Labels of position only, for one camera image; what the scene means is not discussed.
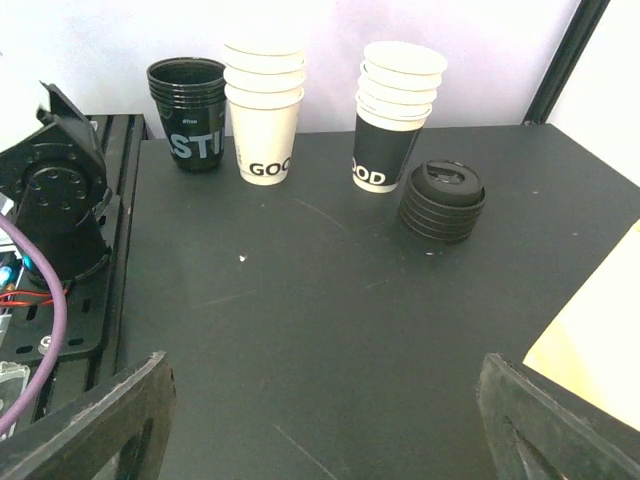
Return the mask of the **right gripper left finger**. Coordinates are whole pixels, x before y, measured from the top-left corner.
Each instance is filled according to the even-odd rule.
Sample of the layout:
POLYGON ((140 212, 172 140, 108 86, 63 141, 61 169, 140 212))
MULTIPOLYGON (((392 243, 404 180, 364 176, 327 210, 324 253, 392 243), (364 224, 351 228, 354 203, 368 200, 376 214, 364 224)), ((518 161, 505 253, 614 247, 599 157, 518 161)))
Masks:
POLYGON ((157 479, 176 409, 166 352, 111 379, 1 443, 3 479, 92 479, 117 457, 117 479, 157 479))

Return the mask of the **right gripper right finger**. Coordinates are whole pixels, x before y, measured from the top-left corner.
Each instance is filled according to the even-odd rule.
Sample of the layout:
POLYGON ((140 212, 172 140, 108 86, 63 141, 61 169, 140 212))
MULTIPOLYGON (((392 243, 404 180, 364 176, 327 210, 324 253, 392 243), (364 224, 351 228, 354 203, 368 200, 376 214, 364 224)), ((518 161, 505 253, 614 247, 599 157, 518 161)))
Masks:
POLYGON ((637 479, 639 432, 532 369, 485 356, 477 404, 500 479, 637 479))

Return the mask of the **orange paper bag white handles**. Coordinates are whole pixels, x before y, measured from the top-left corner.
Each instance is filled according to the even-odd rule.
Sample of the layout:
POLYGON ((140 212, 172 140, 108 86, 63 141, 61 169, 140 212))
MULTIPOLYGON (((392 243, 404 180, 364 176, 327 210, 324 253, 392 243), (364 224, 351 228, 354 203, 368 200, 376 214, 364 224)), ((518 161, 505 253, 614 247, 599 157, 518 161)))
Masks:
POLYGON ((639 428, 639 225, 556 315, 523 364, 639 428))

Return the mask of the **black cup near left arm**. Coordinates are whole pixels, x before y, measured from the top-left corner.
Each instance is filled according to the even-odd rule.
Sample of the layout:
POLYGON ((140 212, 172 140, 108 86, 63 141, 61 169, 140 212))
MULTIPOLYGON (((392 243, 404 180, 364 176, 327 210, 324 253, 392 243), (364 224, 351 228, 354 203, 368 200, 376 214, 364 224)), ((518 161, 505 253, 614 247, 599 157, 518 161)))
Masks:
POLYGON ((225 65, 199 57, 159 60, 147 69, 149 91, 176 165, 188 172, 217 168, 226 130, 225 65))

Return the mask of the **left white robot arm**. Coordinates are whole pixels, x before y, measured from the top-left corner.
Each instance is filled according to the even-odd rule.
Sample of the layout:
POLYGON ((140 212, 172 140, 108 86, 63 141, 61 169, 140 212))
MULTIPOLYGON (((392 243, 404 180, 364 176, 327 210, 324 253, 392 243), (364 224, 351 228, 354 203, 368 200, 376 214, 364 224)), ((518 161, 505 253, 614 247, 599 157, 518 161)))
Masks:
POLYGON ((44 89, 50 104, 36 109, 35 131, 1 148, 1 193, 59 279, 79 282, 108 262, 95 209, 111 190, 96 129, 56 85, 44 89))

